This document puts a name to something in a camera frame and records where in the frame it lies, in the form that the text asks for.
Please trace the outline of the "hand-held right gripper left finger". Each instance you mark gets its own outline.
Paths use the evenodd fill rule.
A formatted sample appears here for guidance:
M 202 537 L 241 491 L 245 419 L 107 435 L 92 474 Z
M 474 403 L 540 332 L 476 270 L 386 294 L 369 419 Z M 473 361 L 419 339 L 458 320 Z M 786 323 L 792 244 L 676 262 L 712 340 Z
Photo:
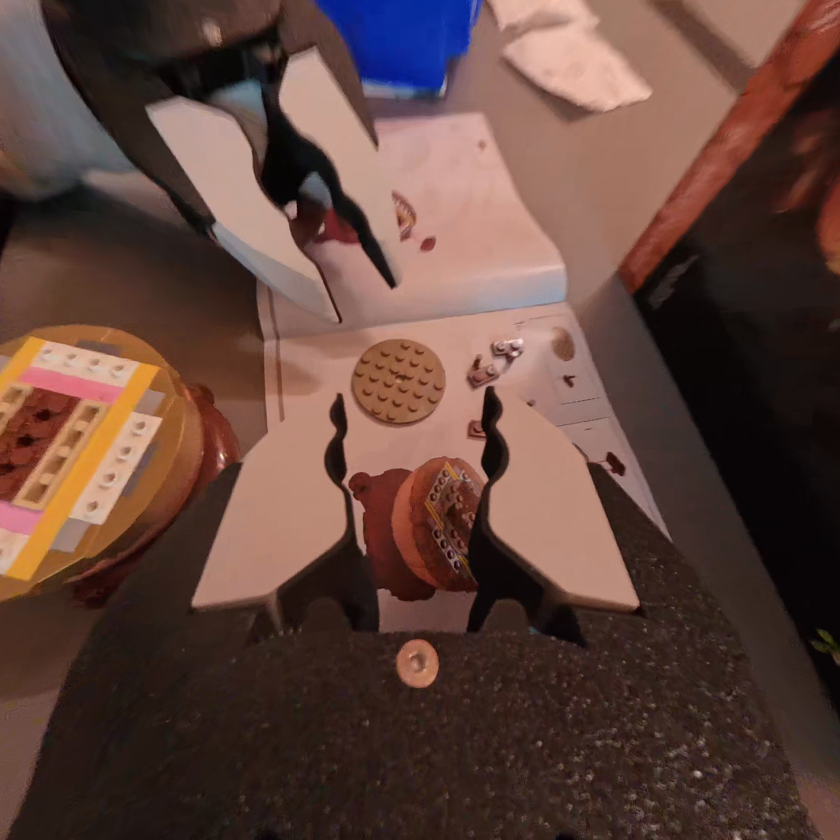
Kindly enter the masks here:
M 371 564 L 344 485 L 348 433 L 340 393 L 323 393 L 273 427 L 239 465 L 193 594 L 197 611 L 255 606 L 278 632 L 312 603 L 336 604 L 350 629 L 377 633 Z

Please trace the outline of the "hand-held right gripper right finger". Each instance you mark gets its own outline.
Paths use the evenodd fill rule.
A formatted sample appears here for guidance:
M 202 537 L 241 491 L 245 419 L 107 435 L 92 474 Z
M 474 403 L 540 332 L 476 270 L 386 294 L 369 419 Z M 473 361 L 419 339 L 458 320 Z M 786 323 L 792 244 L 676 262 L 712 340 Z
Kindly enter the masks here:
M 477 582 L 466 631 L 494 625 L 578 644 L 579 610 L 637 616 L 642 604 L 592 477 L 559 427 L 508 388 L 486 388 L 485 446 L 469 537 Z

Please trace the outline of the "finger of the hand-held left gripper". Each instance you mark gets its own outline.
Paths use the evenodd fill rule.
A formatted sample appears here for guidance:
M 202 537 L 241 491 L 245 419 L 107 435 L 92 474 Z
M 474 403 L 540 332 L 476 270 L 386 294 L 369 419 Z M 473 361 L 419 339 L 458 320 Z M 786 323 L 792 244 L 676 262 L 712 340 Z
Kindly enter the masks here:
M 354 232 L 390 288 L 402 281 L 392 188 L 376 142 L 316 48 L 289 57 L 269 88 L 269 197 L 279 206 L 309 184 Z
M 329 289 L 299 249 L 285 213 L 264 192 L 255 150 L 234 116 L 174 97 L 146 112 L 213 216 L 219 245 L 252 275 L 291 303 L 339 323 Z

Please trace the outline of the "tan round plate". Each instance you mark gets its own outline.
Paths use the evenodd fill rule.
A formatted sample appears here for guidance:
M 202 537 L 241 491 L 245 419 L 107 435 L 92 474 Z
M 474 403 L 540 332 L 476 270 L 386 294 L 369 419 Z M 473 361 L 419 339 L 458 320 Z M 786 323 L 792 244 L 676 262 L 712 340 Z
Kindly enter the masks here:
M 374 422 L 411 426 L 432 416 L 445 396 L 438 355 L 414 339 L 387 339 L 365 350 L 353 368 L 353 399 Z

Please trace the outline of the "brick pot model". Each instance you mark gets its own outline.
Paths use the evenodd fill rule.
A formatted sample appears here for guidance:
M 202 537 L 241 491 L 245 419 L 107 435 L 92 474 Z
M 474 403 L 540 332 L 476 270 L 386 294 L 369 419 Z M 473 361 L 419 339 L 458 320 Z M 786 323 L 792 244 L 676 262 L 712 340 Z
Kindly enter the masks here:
M 71 324 L 2 343 L 1 601 L 101 604 L 240 459 L 228 420 L 149 344 Z

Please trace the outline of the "blue plastic bin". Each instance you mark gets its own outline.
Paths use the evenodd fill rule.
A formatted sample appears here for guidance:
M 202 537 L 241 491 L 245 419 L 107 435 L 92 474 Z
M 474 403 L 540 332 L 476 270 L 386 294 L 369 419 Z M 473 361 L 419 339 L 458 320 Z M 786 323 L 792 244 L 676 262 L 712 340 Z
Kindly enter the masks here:
M 336 27 L 367 98 L 445 96 L 467 54 L 481 1 L 317 1 Z

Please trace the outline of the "white instruction booklet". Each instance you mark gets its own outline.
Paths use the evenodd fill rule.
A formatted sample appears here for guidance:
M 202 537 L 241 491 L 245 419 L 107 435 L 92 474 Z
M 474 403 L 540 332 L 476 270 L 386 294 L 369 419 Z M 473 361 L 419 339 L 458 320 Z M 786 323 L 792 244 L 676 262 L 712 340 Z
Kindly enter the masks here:
M 493 385 L 515 392 L 564 431 L 667 534 L 581 326 L 564 301 L 560 252 L 522 203 L 486 118 L 386 119 L 377 129 L 395 212 L 407 230 L 396 250 L 402 282 L 390 289 L 359 245 L 328 234 L 313 252 L 340 323 L 259 288 L 268 427 L 322 392 L 341 392 L 350 424 L 348 477 L 369 475 L 371 490 L 380 484 L 391 489 L 406 472 L 448 455 L 453 467 L 459 458 L 485 480 L 483 441 L 466 435 L 468 421 L 480 419 L 486 389 L 466 382 L 480 354 L 505 365 Z M 492 357 L 492 342 L 515 337 L 524 339 L 519 358 L 508 363 Z M 417 340 L 438 355 L 446 389 L 432 416 L 388 427 L 361 411 L 350 377 L 363 350 L 397 338 Z

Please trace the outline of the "white paper sheet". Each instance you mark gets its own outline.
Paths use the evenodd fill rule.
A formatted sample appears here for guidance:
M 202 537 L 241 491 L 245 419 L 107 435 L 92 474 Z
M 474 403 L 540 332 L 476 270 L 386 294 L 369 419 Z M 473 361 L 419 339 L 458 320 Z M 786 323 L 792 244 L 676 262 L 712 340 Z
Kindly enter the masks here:
M 504 60 L 532 84 L 588 112 L 645 102 L 653 90 L 596 29 L 535 28 L 507 44 Z
M 523 35 L 531 30 L 555 26 L 586 29 L 600 24 L 584 1 L 486 1 L 501 32 Z

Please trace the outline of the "black flower print box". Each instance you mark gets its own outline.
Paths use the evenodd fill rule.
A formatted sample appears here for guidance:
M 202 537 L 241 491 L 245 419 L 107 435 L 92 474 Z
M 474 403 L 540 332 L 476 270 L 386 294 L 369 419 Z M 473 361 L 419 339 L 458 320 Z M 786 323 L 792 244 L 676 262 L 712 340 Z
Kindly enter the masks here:
M 738 98 L 621 277 L 838 711 L 838 2 L 755 68 L 652 5 Z

